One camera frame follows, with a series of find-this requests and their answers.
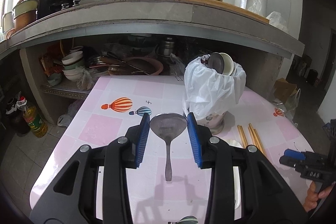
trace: doorway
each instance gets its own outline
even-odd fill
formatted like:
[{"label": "doorway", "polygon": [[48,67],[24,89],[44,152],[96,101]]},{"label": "doorway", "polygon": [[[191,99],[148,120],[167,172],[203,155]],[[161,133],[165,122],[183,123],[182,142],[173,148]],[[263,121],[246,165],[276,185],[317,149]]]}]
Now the doorway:
[{"label": "doorway", "polygon": [[327,61],[321,77],[321,86],[328,91],[336,71],[336,31],[332,30]]}]

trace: wooden chopstick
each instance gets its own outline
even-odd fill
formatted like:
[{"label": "wooden chopstick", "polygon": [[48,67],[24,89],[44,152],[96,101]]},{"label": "wooden chopstick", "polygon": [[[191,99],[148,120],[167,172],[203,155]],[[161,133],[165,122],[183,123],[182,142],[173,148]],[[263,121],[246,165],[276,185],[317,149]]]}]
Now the wooden chopstick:
[{"label": "wooden chopstick", "polygon": [[258,132],[253,128],[253,126],[252,126],[252,124],[251,123],[249,123],[249,131],[250,131],[250,134],[251,134],[251,132],[252,132],[252,134],[253,134],[253,137],[254,137],[254,139],[255,139],[255,142],[256,142],[256,146],[257,146],[257,148],[264,154],[264,156],[266,157],[266,153],[265,153],[265,149],[264,149],[264,147],[263,147],[263,145],[262,145],[262,143],[261,143],[261,141],[260,141],[260,137],[259,137],[259,135],[258,135]]},{"label": "wooden chopstick", "polygon": [[247,140],[246,140],[246,136],[243,130],[243,127],[241,125],[237,125],[238,128],[238,132],[241,138],[241,142],[243,143],[243,148],[245,149],[248,145]]}]

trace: cooking oil bottle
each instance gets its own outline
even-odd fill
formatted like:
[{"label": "cooking oil bottle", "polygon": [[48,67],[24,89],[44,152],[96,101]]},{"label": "cooking oil bottle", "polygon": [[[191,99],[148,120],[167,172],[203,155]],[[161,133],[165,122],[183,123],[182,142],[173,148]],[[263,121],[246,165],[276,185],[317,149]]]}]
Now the cooking oil bottle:
[{"label": "cooking oil bottle", "polygon": [[37,112],[36,106],[28,102],[24,96],[20,97],[16,105],[22,111],[23,118],[26,120],[34,135],[38,138],[43,137],[48,131],[48,126]]}]

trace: table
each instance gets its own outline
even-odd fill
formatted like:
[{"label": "table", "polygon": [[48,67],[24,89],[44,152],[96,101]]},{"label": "table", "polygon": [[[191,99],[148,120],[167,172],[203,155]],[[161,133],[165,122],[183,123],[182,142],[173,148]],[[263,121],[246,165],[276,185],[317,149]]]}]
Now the table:
[{"label": "table", "polygon": [[[41,175],[35,182],[30,204],[33,208],[43,191],[53,180],[68,159],[83,144],[92,148],[108,145],[124,136],[130,126],[138,125],[140,107],[149,107],[151,117],[163,112],[182,114],[184,81],[174,76],[102,76],[85,100],[70,126],[53,150]],[[126,97],[132,107],[126,112],[117,112],[120,104],[130,104],[126,99],[115,104],[115,110],[102,109],[118,98]],[[310,181],[300,178],[294,169],[279,164],[279,158],[287,149],[312,151],[306,139],[264,98],[245,88],[239,104],[225,115],[225,126],[217,136],[241,143],[237,125],[243,126],[247,141],[252,144],[248,123],[258,130],[261,142],[270,162],[275,166],[303,203]],[[164,170],[166,147],[163,140],[150,131],[140,168],[127,170],[130,206],[134,223],[166,224],[187,215],[194,215],[204,223],[210,170],[197,168],[194,162],[187,129],[171,144],[173,179],[165,181]],[[97,185],[97,217],[101,219],[101,193],[104,168]],[[239,208],[236,218],[240,217]]]}]

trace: cardboard box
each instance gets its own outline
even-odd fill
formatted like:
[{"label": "cardboard box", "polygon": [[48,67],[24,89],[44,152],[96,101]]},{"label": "cardboard box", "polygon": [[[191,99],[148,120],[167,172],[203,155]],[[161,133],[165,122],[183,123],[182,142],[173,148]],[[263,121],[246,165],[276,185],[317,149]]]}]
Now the cardboard box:
[{"label": "cardboard box", "polygon": [[274,96],[283,103],[287,101],[288,97],[297,93],[296,85],[288,83],[284,78],[276,80],[274,88]]}]

